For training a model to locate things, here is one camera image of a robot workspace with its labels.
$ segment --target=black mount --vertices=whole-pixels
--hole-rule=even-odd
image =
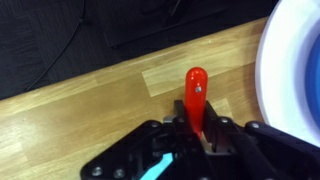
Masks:
[[[144,122],[87,163],[81,179],[140,179],[168,152],[173,162],[160,180],[320,179],[320,149],[314,145],[258,121],[240,127],[207,102],[203,134],[211,149],[205,150],[183,102],[174,107],[175,118]]]

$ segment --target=dark background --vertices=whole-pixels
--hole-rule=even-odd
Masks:
[[[109,48],[103,25],[110,1],[117,3],[87,0],[86,23],[34,88],[268,16],[274,3],[238,0],[222,13]],[[0,0],[0,99],[25,92],[45,71],[72,35],[82,8],[83,0]]]

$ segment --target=screw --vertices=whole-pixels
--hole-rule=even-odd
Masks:
[[[197,87],[196,87],[196,92],[199,93],[199,92],[201,92],[201,91],[202,91],[201,86],[197,86]]]
[[[160,152],[153,152],[153,157],[162,157],[162,154]]]
[[[181,154],[179,154],[179,153],[175,153],[175,154],[174,154],[174,158],[175,158],[175,159],[179,159],[179,158],[181,158]]]
[[[116,179],[120,179],[120,178],[123,178],[125,176],[125,172],[123,169],[119,168],[119,169],[116,169],[114,172],[113,172],[113,177],[116,178]]]
[[[158,126],[159,126],[159,123],[157,123],[157,122],[152,122],[152,123],[151,123],[151,126],[152,126],[152,127],[158,127]]]
[[[92,170],[91,174],[92,176],[100,176],[102,172],[102,168],[100,166],[97,166]]]
[[[221,121],[222,121],[223,123],[228,123],[228,122],[229,122],[228,119],[226,119],[226,118],[222,118]]]
[[[209,180],[207,177],[200,177],[199,180]]]
[[[252,127],[254,127],[254,128],[259,128],[259,124],[257,124],[257,123],[252,123],[251,125],[252,125]]]
[[[178,122],[179,122],[179,123],[183,123],[183,122],[184,122],[184,119],[178,118]]]

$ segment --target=cyan plastic part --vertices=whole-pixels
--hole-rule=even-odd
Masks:
[[[167,153],[162,156],[162,160],[150,168],[140,180],[155,180],[160,174],[172,163],[172,153]]]
[[[314,121],[320,128],[320,34],[312,46],[305,75],[308,106]]]

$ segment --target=black cable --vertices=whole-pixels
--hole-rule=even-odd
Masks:
[[[28,87],[26,88],[26,91],[30,91],[30,89],[36,85],[42,78],[44,75],[46,75],[48,73],[48,71],[52,68],[52,66],[57,62],[57,60],[60,58],[60,56],[64,53],[64,51],[67,49],[67,47],[69,46],[69,44],[71,43],[71,41],[73,40],[73,38],[75,37],[75,34],[77,33],[80,24],[84,22],[84,17],[86,14],[86,0],[83,0],[83,9],[82,9],[82,13],[79,19],[79,22],[76,26],[76,28],[74,29],[72,35],[70,36],[69,40],[67,41],[67,43],[65,44],[65,46],[62,48],[62,50],[60,51],[60,53],[58,54],[58,56],[50,63],[50,65],[47,67],[47,69],[45,71],[43,71],[43,73]]]

